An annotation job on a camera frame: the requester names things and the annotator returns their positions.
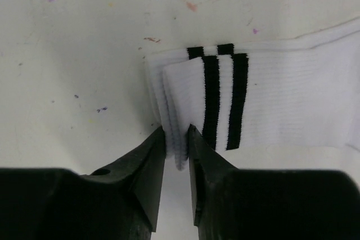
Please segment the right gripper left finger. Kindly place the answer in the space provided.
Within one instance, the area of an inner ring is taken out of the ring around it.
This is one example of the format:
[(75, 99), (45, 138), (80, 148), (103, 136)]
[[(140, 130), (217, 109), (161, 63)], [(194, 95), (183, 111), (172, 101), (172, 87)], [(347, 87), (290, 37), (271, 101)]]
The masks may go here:
[(89, 175), (1, 169), (2, 239), (150, 239), (156, 231), (165, 135)]

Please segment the white sock black stripes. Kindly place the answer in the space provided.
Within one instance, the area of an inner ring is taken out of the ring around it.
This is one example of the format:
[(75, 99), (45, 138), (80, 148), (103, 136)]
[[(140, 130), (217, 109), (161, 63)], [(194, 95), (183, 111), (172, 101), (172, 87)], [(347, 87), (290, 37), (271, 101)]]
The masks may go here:
[(148, 87), (177, 169), (197, 127), (218, 152), (271, 144), (359, 149), (359, 20), (294, 39), (148, 56)]

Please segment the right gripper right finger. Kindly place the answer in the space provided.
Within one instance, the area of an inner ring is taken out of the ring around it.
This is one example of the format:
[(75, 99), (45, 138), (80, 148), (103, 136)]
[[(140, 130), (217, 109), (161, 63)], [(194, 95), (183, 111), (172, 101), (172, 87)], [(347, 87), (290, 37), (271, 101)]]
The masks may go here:
[(200, 239), (358, 239), (359, 190), (339, 170), (238, 169), (187, 132)]

